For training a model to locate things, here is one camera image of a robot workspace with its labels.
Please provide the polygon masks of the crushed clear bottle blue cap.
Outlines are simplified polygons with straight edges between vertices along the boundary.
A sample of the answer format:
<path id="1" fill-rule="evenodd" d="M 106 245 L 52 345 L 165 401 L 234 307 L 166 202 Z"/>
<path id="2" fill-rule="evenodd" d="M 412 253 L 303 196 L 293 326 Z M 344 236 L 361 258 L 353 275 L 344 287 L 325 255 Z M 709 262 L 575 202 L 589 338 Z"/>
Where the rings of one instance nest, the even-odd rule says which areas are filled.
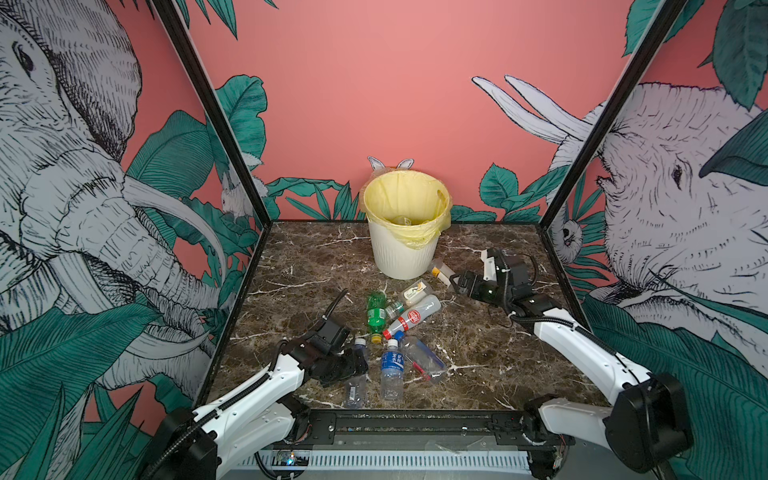
<path id="1" fill-rule="evenodd" d="M 447 377 L 445 363 L 419 338 L 397 332 L 394 338 L 414 369 L 428 382 L 439 383 Z"/>

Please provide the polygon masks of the clear bottle white cap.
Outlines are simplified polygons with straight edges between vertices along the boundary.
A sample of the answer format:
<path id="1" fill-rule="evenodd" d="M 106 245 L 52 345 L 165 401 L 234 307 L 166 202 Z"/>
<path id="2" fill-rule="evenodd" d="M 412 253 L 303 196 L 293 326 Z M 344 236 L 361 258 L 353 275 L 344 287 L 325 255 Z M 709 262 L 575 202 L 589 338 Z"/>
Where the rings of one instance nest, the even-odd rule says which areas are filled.
<path id="1" fill-rule="evenodd" d="M 356 337 L 352 348 L 355 360 L 355 375 L 346 383 L 344 407 L 362 409 L 367 401 L 368 349 L 364 337 Z"/>

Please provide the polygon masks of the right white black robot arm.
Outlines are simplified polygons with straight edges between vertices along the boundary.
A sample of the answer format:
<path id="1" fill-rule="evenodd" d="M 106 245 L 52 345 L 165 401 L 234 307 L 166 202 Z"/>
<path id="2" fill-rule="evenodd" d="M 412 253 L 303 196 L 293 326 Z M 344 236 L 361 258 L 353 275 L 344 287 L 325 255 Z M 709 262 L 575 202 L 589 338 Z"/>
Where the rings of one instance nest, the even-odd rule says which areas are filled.
<path id="1" fill-rule="evenodd" d="M 527 283 L 512 286 L 510 277 L 502 271 L 485 280 L 465 271 L 452 275 L 450 283 L 460 295 L 501 308 L 513 323 L 557 350 L 609 404 L 536 399 L 529 411 L 539 430 L 600 445 L 637 473 L 652 471 L 693 446 L 685 391 L 677 378 L 629 360 L 550 296 L 533 292 Z"/>

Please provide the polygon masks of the clear bottle orange label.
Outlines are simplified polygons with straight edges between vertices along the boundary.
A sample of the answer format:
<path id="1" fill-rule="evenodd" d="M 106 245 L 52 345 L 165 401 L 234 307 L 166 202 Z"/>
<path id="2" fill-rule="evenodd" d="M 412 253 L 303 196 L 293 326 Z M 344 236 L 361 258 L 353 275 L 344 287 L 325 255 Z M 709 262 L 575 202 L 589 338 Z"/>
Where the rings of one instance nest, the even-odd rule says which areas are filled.
<path id="1" fill-rule="evenodd" d="M 456 273 L 448 267 L 442 260 L 434 259 L 430 264 L 430 274 L 446 286 L 454 287 L 454 277 Z"/>

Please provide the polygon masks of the green bottle green label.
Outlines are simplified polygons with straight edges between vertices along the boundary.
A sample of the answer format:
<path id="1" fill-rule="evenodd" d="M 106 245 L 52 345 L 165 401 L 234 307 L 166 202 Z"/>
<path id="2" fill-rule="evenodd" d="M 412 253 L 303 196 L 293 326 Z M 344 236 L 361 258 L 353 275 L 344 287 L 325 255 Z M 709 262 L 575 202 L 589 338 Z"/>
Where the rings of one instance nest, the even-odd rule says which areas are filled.
<path id="1" fill-rule="evenodd" d="M 383 330 L 386 327 L 387 296 L 382 291 L 374 291 L 367 298 L 367 326 L 373 344 L 381 344 Z"/>

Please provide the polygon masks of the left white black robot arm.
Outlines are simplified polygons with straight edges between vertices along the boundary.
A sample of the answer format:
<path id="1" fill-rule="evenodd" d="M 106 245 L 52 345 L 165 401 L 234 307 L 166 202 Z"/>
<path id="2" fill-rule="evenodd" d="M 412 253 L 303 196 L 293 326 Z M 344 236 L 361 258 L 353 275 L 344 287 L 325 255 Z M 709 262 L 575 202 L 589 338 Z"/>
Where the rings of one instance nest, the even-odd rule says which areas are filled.
<path id="1" fill-rule="evenodd" d="M 271 363 L 223 397 L 195 410 L 180 408 L 161 423 L 138 471 L 140 479 L 220 479 L 277 442 L 303 441 L 311 409 L 293 392 L 314 379 L 344 382 L 368 371 L 362 353 L 323 353 L 297 338 L 278 344 Z"/>

